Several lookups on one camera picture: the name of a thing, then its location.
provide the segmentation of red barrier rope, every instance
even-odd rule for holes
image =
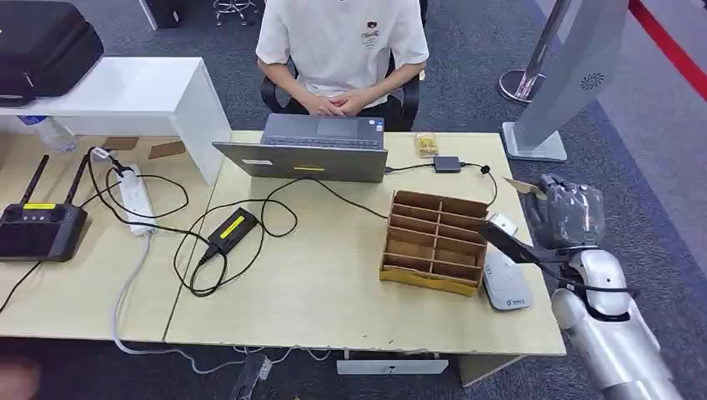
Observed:
[[[692,61],[685,50],[660,26],[653,14],[648,11],[648,8],[640,0],[629,0],[629,10],[663,54],[707,102],[707,75],[699,69],[699,66]]]

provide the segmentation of black case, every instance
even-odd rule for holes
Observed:
[[[0,1],[0,107],[68,93],[102,55],[72,4]]]

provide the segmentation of laptop touchpad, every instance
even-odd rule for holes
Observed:
[[[358,119],[331,118],[320,119],[317,136],[323,138],[352,138],[359,134]]]

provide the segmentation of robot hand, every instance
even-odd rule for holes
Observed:
[[[545,198],[530,195],[526,213],[540,247],[492,222],[481,234],[515,262],[535,263],[559,280],[553,313],[605,398],[682,399],[619,260],[599,248],[605,232],[601,192],[555,175],[543,175],[539,187]],[[559,263],[560,275],[546,263]]]

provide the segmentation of metal stand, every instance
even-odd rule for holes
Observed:
[[[551,38],[567,12],[569,0],[558,0],[528,69],[511,97],[528,107],[516,122],[503,125],[509,158],[565,161],[558,130],[595,99],[614,77],[629,0],[591,0],[579,5],[563,52],[553,62],[542,90],[534,87]],[[533,102],[530,95],[537,92]]]
[[[515,122],[504,122],[503,124],[502,138],[506,145],[508,158],[512,160],[554,161],[557,163],[567,161],[567,152],[564,150],[562,138],[559,136],[558,131],[554,131],[553,134],[536,147],[524,147],[517,142],[514,127]]]
[[[570,0],[557,0],[553,11],[545,24],[543,34],[540,35],[538,45],[533,51],[525,70],[514,69],[501,75],[499,79],[499,93],[510,102],[527,106],[533,101],[535,94],[540,90],[545,80],[545,75],[540,74],[547,53],[548,46],[557,34],[559,25],[569,8]]]

